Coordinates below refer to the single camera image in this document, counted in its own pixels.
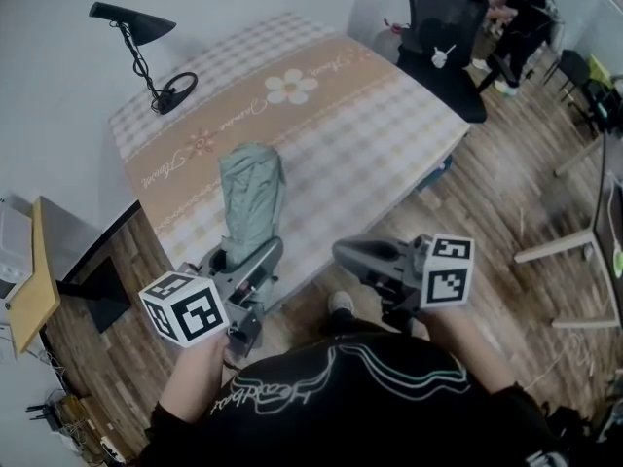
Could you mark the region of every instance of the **forearm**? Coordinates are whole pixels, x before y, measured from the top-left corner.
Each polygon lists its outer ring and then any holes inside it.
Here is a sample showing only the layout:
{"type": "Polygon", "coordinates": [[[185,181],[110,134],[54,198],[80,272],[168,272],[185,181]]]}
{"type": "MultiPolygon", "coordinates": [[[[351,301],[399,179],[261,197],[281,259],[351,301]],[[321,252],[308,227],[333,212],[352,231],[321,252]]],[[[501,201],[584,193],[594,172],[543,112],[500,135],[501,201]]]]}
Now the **forearm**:
{"type": "Polygon", "coordinates": [[[227,342],[214,336],[180,353],[160,399],[165,410],[189,423],[203,415],[221,388],[227,342]]]}
{"type": "Polygon", "coordinates": [[[461,308],[423,312],[419,319],[426,326],[430,340],[452,353],[489,392],[496,393],[515,384],[508,364],[461,308]]]}

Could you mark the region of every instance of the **baseboard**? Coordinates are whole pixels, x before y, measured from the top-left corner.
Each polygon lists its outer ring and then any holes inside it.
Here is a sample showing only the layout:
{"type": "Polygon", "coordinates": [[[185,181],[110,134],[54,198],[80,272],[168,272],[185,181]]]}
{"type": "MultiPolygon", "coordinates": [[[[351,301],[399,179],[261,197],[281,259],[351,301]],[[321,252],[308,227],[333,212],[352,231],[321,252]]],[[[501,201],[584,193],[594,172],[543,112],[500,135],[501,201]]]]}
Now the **baseboard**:
{"type": "Polygon", "coordinates": [[[71,282],[78,272],[87,264],[87,262],[93,257],[93,255],[101,248],[102,245],[110,237],[112,237],[119,229],[126,223],[126,221],[140,209],[140,202],[137,200],[132,206],[130,206],[118,219],[113,223],[108,230],[106,230],[87,250],[87,252],[78,260],[76,265],[65,275],[63,281],[71,282]]]}

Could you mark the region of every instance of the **standing person in black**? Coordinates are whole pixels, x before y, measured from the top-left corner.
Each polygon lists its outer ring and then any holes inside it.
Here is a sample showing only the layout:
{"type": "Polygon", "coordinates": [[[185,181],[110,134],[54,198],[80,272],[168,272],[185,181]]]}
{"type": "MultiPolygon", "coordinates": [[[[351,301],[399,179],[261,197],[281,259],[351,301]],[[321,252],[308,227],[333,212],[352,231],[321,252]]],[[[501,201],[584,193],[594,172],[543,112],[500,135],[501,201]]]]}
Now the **standing person in black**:
{"type": "MultiPolygon", "coordinates": [[[[524,66],[541,44],[550,38],[555,22],[549,14],[547,0],[507,0],[506,6],[517,10],[517,16],[507,26],[492,54],[500,58],[510,54],[510,70],[516,81],[496,81],[494,85],[502,93],[514,96],[524,66]]],[[[491,57],[487,60],[474,59],[472,64],[487,73],[495,68],[491,57]]]]}
{"type": "Polygon", "coordinates": [[[223,387],[227,338],[185,349],[137,465],[567,465],[534,400],[461,309],[421,314],[430,341],[356,319],[346,292],[329,311],[326,339],[223,387]]]}

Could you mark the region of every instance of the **lamp base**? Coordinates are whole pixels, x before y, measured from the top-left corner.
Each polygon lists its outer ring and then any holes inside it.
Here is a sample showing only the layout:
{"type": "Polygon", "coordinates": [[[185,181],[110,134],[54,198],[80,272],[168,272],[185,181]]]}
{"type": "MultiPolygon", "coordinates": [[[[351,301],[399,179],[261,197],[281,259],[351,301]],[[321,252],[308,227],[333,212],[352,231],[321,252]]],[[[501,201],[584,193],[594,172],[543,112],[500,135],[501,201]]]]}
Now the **lamp base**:
{"type": "Polygon", "coordinates": [[[170,113],[173,109],[175,109],[179,104],[181,104],[184,99],[191,94],[191,91],[195,89],[198,82],[198,77],[195,73],[182,73],[178,74],[174,78],[171,78],[163,88],[162,93],[159,95],[158,102],[156,105],[156,110],[159,114],[167,114],[170,113]],[[192,83],[186,87],[182,91],[177,91],[173,84],[182,78],[192,78],[192,83]]]}

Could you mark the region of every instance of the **sneaker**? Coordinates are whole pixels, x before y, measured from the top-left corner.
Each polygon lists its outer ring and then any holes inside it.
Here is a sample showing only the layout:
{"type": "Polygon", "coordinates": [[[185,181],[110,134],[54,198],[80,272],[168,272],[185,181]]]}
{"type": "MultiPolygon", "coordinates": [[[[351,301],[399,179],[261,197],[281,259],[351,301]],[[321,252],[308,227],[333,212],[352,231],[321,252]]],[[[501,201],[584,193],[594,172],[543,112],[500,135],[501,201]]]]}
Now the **sneaker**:
{"type": "Polygon", "coordinates": [[[354,303],[348,292],[334,292],[329,297],[329,313],[333,313],[338,309],[347,309],[350,313],[354,312],[354,303]]]}
{"type": "Polygon", "coordinates": [[[503,93],[504,95],[508,95],[509,97],[514,97],[515,95],[517,95],[518,89],[509,87],[506,82],[496,80],[494,81],[494,87],[497,89],[497,91],[503,93]]]}
{"type": "Polygon", "coordinates": [[[491,67],[487,65],[486,60],[482,60],[480,58],[475,58],[471,61],[471,65],[480,71],[485,71],[487,74],[491,73],[491,67]]]}

